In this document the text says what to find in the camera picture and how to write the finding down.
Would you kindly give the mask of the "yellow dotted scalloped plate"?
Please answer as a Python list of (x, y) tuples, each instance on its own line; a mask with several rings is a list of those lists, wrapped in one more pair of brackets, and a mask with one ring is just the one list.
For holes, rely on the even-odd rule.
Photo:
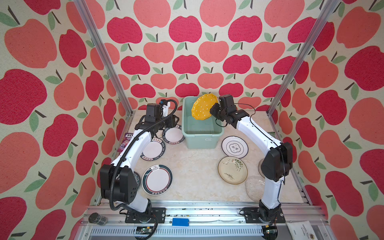
[(214, 94), (205, 94), (199, 97), (193, 104), (191, 110), (192, 117), (200, 121), (210, 118), (212, 116), (210, 110), (216, 103), (219, 103), (219, 101), (218, 97)]

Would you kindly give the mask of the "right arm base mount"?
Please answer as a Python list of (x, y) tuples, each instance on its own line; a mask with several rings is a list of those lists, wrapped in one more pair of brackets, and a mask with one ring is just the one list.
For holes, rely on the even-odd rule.
[(280, 206), (275, 209), (268, 209), (265, 207), (242, 208), (239, 214), (245, 218), (247, 224), (286, 223), (285, 216)]

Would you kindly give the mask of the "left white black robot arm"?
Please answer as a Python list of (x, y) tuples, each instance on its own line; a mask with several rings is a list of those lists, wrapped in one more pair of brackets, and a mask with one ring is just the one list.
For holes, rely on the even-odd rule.
[(146, 114), (135, 125), (129, 143), (120, 155), (109, 165), (100, 169), (101, 196), (109, 200), (110, 208), (117, 211), (124, 208), (141, 215), (150, 215), (152, 206), (149, 199), (138, 196), (138, 184), (134, 169), (141, 154), (159, 130), (173, 128), (179, 121), (177, 109), (169, 113), (174, 100), (161, 100), (158, 104), (147, 104)]

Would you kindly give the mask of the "white plate black flower outline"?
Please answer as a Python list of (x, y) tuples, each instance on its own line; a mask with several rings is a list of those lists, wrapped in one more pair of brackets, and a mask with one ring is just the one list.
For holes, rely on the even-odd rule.
[(229, 157), (241, 159), (248, 154), (249, 147), (243, 139), (229, 136), (222, 141), (222, 150)]

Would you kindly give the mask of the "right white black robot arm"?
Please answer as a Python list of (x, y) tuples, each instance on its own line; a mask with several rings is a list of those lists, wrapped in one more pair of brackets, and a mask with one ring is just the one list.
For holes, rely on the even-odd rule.
[(246, 111), (238, 110), (231, 95), (220, 96), (210, 114), (245, 134), (264, 153), (261, 170), (265, 189), (259, 202), (259, 219), (264, 223), (275, 220), (281, 210), (280, 193), (293, 167), (293, 146), (272, 137)]

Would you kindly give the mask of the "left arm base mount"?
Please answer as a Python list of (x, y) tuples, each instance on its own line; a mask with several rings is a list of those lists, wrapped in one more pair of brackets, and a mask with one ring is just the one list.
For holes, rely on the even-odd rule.
[(125, 223), (127, 224), (164, 224), (166, 217), (166, 208), (152, 208), (150, 213), (140, 213), (129, 209), (126, 213)]

